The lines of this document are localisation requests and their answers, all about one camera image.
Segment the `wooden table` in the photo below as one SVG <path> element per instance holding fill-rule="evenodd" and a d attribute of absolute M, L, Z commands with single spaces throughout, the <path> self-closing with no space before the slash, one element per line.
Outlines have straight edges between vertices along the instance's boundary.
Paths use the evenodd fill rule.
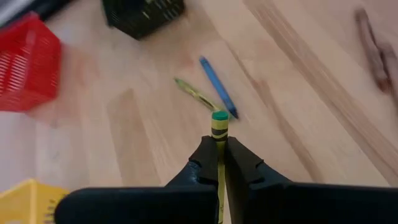
<path fill-rule="evenodd" d="M 64 43 L 58 98 L 0 114 L 0 190 L 35 177 L 68 189 L 158 186 L 185 165 L 211 113 L 182 78 L 221 103 L 208 58 L 241 117 L 229 134 L 300 182 L 398 185 L 398 116 L 374 84 L 353 11 L 398 47 L 393 0 L 186 0 L 143 41 L 76 1 L 48 26 Z"/>

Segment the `yellow crayon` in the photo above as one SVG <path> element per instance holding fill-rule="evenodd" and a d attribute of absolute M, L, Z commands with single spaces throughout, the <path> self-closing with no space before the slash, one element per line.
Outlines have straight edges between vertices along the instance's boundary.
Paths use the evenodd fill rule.
<path fill-rule="evenodd" d="M 211 117 L 211 137 L 216 141 L 218 150 L 218 200 L 220 201 L 218 223 L 222 223 L 224 221 L 224 150 L 228 139 L 228 117 L 229 114 L 225 111 L 213 112 L 213 116 Z"/>

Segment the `yellow plastic basket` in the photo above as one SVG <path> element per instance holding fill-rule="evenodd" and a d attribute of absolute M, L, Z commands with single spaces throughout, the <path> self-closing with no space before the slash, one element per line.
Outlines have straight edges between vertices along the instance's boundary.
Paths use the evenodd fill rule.
<path fill-rule="evenodd" d="M 59 187 L 26 180 L 0 193 L 0 223 L 50 224 L 59 201 L 69 192 Z"/>

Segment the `red plastic basket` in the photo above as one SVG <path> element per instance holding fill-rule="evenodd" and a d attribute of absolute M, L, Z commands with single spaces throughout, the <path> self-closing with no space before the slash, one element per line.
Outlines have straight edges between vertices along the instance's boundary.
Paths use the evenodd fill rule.
<path fill-rule="evenodd" d="M 26 111 L 56 97 L 60 40 L 31 13 L 0 31 L 0 110 Z"/>

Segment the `black basket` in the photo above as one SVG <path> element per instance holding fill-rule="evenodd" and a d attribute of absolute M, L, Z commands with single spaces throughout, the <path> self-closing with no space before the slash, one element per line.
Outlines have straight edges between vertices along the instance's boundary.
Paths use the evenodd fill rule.
<path fill-rule="evenodd" d="M 135 39 L 151 34 L 185 9 L 183 0 L 103 0 L 108 25 Z"/>

